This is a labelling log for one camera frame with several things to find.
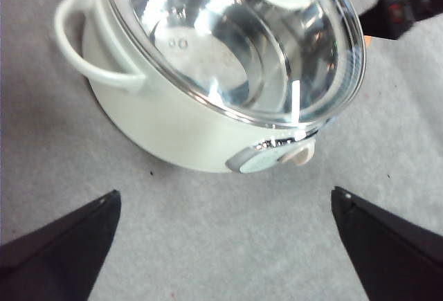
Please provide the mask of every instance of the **white pot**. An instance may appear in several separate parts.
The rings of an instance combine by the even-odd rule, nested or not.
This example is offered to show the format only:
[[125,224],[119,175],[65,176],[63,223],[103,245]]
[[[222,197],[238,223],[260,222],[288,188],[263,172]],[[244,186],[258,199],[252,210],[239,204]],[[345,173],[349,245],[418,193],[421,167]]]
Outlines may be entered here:
[[[82,56],[66,37],[69,17],[83,13]],[[256,172],[314,154],[307,135],[326,120],[299,127],[261,127],[208,107],[173,85],[141,53],[109,0],[63,0],[55,36],[64,56],[91,83],[115,125],[137,145],[164,161],[205,172]]]

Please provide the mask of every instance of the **pot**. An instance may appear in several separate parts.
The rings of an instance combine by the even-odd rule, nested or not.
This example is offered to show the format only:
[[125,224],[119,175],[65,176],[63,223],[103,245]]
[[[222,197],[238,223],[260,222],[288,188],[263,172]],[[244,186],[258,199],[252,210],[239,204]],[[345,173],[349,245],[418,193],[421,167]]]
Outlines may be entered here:
[[63,0],[55,36],[124,134],[206,172],[307,163],[365,68],[349,0]]

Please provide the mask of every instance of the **pot handle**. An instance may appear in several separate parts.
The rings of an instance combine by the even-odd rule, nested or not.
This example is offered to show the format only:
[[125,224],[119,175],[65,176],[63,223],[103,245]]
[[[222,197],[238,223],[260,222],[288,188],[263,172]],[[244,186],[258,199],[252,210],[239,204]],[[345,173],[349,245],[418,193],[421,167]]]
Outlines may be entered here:
[[303,166],[307,164],[312,157],[314,157],[314,152],[316,150],[316,139],[311,137],[307,140],[302,141],[299,146],[285,154],[282,158],[279,159],[281,163],[286,163],[288,161],[292,161],[295,166]]
[[[57,7],[54,16],[55,40],[57,41],[57,45],[74,68],[90,80],[116,88],[127,89],[132,92],[138,91],[145,83],[145,74],[140,71],[134,71],[135,73],[132,74],[116,73],[94,66],[83,59],[69,42],[65,31],[69,17],[75,13],[88,15],[93,10],[100,12],[100,0],[63,0]],[[106,34],[113,35],[109,30],[106,30]],[[112,44],[115,50],[125,55],[123,47],[115,37],[110,37],[107,39],[107,42]]]

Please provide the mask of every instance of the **floor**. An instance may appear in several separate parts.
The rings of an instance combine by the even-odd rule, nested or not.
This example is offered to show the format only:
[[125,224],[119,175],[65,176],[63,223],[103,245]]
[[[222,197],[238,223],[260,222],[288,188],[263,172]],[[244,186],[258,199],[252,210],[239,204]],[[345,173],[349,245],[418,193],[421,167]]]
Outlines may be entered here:
[[[366,300],[330,211],[335,185],[443,234],[443,17],[373,39],[363,88],[308,165],[224,175],[164,163],[109,122],[55,45],[60,1],[2,0],[1,234],[120,190],[91,300]],[[353,0],[359,12],[373,1]]]

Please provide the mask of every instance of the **black object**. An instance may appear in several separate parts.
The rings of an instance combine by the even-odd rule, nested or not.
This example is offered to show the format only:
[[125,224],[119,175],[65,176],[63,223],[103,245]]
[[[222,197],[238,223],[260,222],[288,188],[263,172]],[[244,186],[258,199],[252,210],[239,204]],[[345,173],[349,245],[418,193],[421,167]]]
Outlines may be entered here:
[[85,301],[111,247],[120,193],[0,248],[0,300]]
[[442,12],[443,0],[379,0],[360,15],[360,22],[365,35],[399,39],[416,21]]
[[332,213],[370,300],[443,300],[443,237],[336,188]]

